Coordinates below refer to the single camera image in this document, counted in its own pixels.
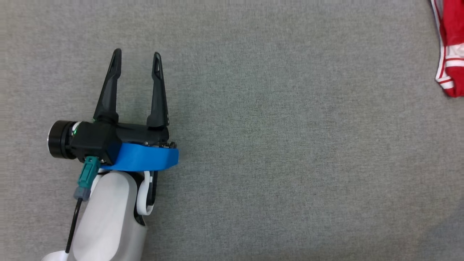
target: cable connector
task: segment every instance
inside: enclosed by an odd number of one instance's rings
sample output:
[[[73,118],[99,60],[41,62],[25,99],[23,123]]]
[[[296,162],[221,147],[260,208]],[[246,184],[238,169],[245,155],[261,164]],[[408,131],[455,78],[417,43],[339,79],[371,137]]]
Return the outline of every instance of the cable connector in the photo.
[[[84,166],[82,167],[81,176],[77,183],[79,187],[74,191],[74,198],[82,198],[83,201],[87,201],[90,198],[90,189],[92,188],[92,183],[95,177],[98,174],[100,169],[100,160],[94,156],[88,156],[85,158]]]

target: black cylinder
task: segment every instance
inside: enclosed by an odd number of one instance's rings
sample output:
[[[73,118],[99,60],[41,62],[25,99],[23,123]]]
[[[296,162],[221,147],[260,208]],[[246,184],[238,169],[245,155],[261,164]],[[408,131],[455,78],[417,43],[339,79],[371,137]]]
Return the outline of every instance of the black cylinder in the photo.
[[[57,121],[48,134],[48,151],[55,158],[75,159],[70,150],[74,121]]]

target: gray tablecloth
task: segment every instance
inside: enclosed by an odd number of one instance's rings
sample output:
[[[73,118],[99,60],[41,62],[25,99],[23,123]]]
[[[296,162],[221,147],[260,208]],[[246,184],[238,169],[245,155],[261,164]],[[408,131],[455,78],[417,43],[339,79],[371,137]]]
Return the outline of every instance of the gray tablecloth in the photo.
[[[2,6],[0,259],[64,249],[81,164],[47,132],[91,120],[120,47],[120,121],[145,122],[158,51],[180,149],[144,261],[462,260],[464,106],[429,1]]]

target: red and white clothing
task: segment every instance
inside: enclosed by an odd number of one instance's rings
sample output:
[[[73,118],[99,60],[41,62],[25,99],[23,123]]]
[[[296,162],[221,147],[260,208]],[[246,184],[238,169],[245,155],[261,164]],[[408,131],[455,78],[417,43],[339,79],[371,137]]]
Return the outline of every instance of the red and white clothing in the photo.
[[[464,0],[431,1],[440,35],[435,79],[449,96],[464,96]]]

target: blue strip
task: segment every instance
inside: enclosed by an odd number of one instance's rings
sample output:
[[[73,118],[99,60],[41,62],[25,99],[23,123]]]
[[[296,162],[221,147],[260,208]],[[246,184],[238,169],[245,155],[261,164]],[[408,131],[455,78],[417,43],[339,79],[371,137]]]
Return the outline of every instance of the blue strip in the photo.
[[[160,171],[176,165],[178,161],[178,149],[123,143],[116,163],[112,166],[101,166],[101,168],[120,171]]]

